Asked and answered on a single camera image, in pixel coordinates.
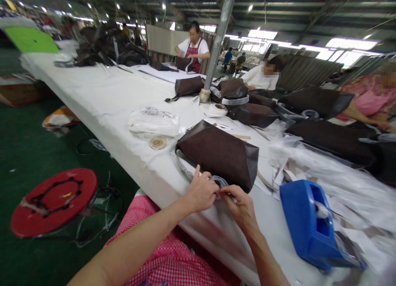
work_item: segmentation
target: hand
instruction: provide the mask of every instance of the hand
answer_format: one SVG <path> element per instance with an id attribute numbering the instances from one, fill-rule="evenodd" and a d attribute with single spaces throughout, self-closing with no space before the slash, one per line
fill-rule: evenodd
<path id="1" fill-rule="evenodd" d="M 236 198 L 236 203 L 229 194 Z M 247 233 L 251 229 L 258 229 L 253 200 L 239 186 L 223 187 L 220 189 L 220 196 L 226 201 L 236 224 L 243 233 Z"/>
<path id="2" fill-rule="evenodd" d="M 212 177 L 209 172 L 204 172 L 200 177 L 199 170 L 200 166 L 197 165 L 194 179 L 183 197 L 183 202 L 187 205 L 190 213 L 209 209 L 216 199 L 215 192 L 220 189 L 214 181 L 208 180 L 208 178 Z"/>

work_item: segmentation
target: pink shirt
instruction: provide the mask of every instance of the pink shirt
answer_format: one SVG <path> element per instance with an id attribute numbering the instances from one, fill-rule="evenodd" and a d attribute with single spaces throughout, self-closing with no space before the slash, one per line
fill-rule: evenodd
<path id="1" fill-rule="evenodd" d="M 354 94 L 355 104 L 360 113 L 371 116 L 376 113 L 388 114 L 396 103 L 396 88 L 384 92 L 381 87 L 381 75 L 370 74 L 345 83 L 339 91 Z M 344 114 L 339 114 L 336 118 L 342 121 L 353 120 Z"/>

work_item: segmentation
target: red stool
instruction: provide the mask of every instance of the red stool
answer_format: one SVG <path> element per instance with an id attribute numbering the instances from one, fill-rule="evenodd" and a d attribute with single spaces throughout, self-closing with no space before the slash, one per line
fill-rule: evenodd
<path id="1" fill-rule="evenodd" d="M 82 216 L 84 220 L 86 216 L 92 215 L 92 209 L 117 218 L 119 213 L 109 213 L 107 210 L 94 207 L 98 193 L 101 193 L 102 198 L 107 197 L 106 200 L 115 194 L 120 196 L 118 190 L 108 185 L 105 190 L 98 187 L 97 176 L 92 170 L 71 169 L 61 172 L 42 182 L 22 199 L 12 215 L 11 230 L 18 238 L 48 238 L 63 230 L 77 216 Z M 86 240 L 79 239 L 78 232 L 75 239 L 61 239 L 85 242 Z"/>

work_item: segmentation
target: grey pole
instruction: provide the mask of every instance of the grey pole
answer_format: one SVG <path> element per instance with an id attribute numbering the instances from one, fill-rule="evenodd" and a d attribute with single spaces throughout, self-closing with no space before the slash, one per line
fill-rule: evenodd
<path id="1" fill-rule="evenodd" d="M 232 7 L 234 6 L 235 0 L 224 0 L 222 13 L 220 15 L 220 24 L 217 27 L 216 38 L 214 39 L 214 45 L 212 53 L 210 54 L 206 80 L 204 89 L 209 90 L 210 84 L 212 83 L 213 73 L 216 68 L 217 59 L 220 54 L 220 47 L 222 45 L 224 35 L 227 31 L 228 22 L 230 21 Z"/>

